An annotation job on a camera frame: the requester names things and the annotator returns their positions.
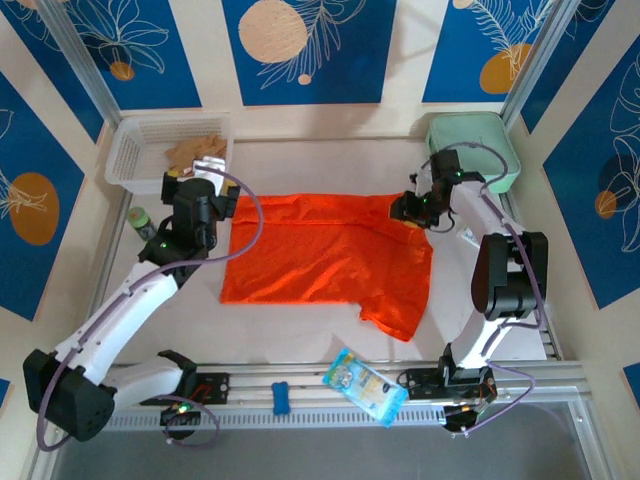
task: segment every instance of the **white plastic basket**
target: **white plastic basket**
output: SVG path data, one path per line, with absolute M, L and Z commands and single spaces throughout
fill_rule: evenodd
M 233 153 L 231 118 L 224 113 L 169 113 L 124 119 L 113 138 L 105 179 L 134 194 L 162 191 L 162 176 L 169 168 L 164 152 L 176 142 L 215 133 L 227 140 L 225 170 Z

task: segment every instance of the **green bottle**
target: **green bottle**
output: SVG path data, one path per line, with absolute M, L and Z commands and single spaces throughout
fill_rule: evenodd
M 151 240 L 158 233 L 149 214 L 142 207 L 130 208 L 127 212 L 127 220 L 145 242 Z

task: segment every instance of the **white wall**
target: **white wall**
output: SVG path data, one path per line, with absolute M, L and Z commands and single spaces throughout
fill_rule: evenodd
M 398 0 L 382 102 L 377 105 L 242 105 L 220 0 L 170 0 L 205 109 L 233 115 L 238 138 L 348 138 L 426 133 L 431 112 L 499 111 L 502 103 L 422 104 L 450 0 Z
M 548 296 L 567 359 L 580 360 L 624 478 L 640 475 L 640 410 L 622 368 L 640 361 L 640 291 L 598 310 L 543 162 L 593 97 L 640 30 L 640 3 L 617 0 L 562 89 L 529 135 L 517 122 L 514 146 L 523 164 L 513 193 L 524 223 L 549 238 Z
M 0 45 L 0 71 L 86 175 L 36 319 L 29 322 L 0 308 L 0 378 L 11 382 L 0 412 L 0 476 L 16 479 L 33 452 L 36 422 L 27 404 L 22 362 L 34 348 L 54 347 L 86 314 L 100 266 L 96 251 L 104 243 L 104 224 L 113 216 L 118 190 L 101 180 L 100 148 L 1 14 Z M 109 141 L 102 139 L 105 148 Z

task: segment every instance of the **gray floor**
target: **gray floor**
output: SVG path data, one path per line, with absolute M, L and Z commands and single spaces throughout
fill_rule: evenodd
M 232 430 L 190 451 L 159 433 L 114 432 L 58 458 L 56 480 L 590 478 L 564 404 L 518 406 L 468 439 L 441 427 Z

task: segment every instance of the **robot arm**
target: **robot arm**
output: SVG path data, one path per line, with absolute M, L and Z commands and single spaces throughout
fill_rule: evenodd
M 473 425 L 481 408 L 495 399 L 495 391 L 485 391 L 487 382 L 493 382 L 487 365 L 492 353 L 512 326 L 523 322 L 538 306 L 514 234 L 525 247 L 542 300 L 546 294 L 548 242 L 542 233 L 527 232 L 511 221 L 484 193 L 484 178 L 460 168 L 455 150 L 438 152 L 431 159 L 430 172 L 421 168 L 410 178 L 416 191 L 407 191 L 394 201 L 392 218 L 430 228 L 439 225 L 443 214 L 454 212 L 480 241 L 471 282 L 475 309 L 463 331 L 447 344 L 437 369 L 407 371 L 407 381 L 428 386 L 421 392 L 411 389 L 410 396 L 458 407 L 474 405 L 477 410 L 465 410 L 462 420 L 449 419 L 453 425 L 447 428 L 459 431 Z M 511 228 L 505 227 L 505 219 L 510 220 Z
M 224 170 L 224 161 L 214 158 L 197 164 Z M 142 324 L 198 266 L 183 266 L 146 279 L 147 275 L 175 261 L 204 259 L 215 247 L 216 222 L 233 216 L 239 194 L 238 187 L 231 187 L 226 196 L 220 195 L 222 183 L 220 175 L 198 170 L 194 178 L 183 182 L 165 174 L 162 200 L 173 205 L 173 215 L 147 242 L 140 263 L 107 302 L 53 352 L 34 350 L 25 360 L 27 394 L 34 412 L 39 411 L 47 386 L 70 354 L 45 416 L 80 441 L 100 432 L 114 410 L 162 394 L 191 395 L 196 365 L 172 351 L 160 352 L 139 365 L 109 369 Z

